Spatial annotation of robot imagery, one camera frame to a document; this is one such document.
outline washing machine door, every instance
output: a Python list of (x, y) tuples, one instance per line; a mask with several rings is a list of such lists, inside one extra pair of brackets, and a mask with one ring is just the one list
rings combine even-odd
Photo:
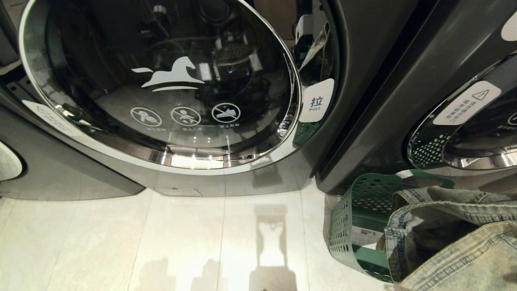
[(299, 74), (244, 1), (33, 0), (20, 50), (47, 120), (113, 157), (222, 174), (296, 150)]
[(469, 80), (418, 126), (408, 147), (413, 165), (462, 170), (517, 166), (516, 55)]

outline front-load washing machine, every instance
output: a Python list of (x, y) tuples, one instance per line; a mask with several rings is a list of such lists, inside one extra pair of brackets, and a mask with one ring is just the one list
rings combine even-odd
[(0, 196), (74, 201), (135, 195), (143, 189), (0, 105)]
[(436, 2), (354, 129), (325, 159), (320, 189), (410, 168), (471, 176), (472, 185), (514, 173), (516, 50), (517, 2)]
[(166, 195), (298, 190), (417, 3), (259, 2), (31, 0), (22, 102)]

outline chinese character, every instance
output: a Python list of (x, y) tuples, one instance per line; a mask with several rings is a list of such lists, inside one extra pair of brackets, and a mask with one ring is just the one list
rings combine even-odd
[(323, 98), (321, 98), (321, 97), (312, 98), (311, 108), (314, 106), (320, 106), (322, 104), (322, 101), (323, 101)]

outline circular warning sign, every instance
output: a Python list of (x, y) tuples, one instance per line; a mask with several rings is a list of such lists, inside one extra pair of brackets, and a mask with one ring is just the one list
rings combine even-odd
[(240, 109), (231, 103), (217, 104), (212, 109), (212, 117), (222, 123), (232, 123), (239, 119)]
[(508, 124), (517, 125), (517, 112), (510, 116), (510, 118), (508, 119)]
[(161, 117), (156, 112), (143, 107), (131, 109), (131, 116), (136, 121), (147, 126), (160, 126), (162, 123)]
[(176, 107), (171, 111), (172, 119), (184, 126), (195, 126), (201, 122), (201, 115), (190, 107)]

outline pull sticker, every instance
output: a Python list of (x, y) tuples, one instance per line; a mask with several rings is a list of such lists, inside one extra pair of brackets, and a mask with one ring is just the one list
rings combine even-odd
[(501, 89), (479, 81), (458, 96), (433, 120), (436, 125), (461, 125), (501, 94)]
[(23, 104), (27, 106), (35, 115), (45, 120), (48, 124), (52, 125), (55, 129), (62, 132), (67, 136), (81, 136), (83, 133), (75, 126), (66, 123), (57, 113), (55, 113), (48, 106), (39, 104), (32, 101), (23, 100)]
[(334, 79), (327, 79), (307, 87), (302, 94), (303, 108), (300, 114), (300, 122), (320, 121), (327, 112), (333, 91)]

